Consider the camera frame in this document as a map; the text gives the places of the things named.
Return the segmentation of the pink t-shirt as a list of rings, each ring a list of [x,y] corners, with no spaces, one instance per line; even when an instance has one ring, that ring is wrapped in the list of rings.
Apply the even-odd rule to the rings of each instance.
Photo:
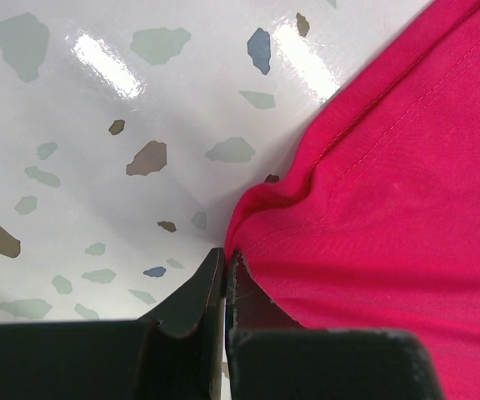
[[[399,328],[480,399],[480,1],[435,1],[318,115],[227,230],[308,328]]]

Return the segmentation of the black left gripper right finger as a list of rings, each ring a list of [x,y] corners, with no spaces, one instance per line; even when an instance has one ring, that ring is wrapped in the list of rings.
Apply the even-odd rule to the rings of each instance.
[[[243,255],[227,272],[225,347],[234,399],[442,399],[431,359],[394,329],[309,330],[253,280]]]

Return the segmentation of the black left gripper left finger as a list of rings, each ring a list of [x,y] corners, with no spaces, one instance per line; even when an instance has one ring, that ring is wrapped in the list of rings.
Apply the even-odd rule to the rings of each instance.
[[[224,256],[134,320],[0,323],[0,399],[218,399]]]

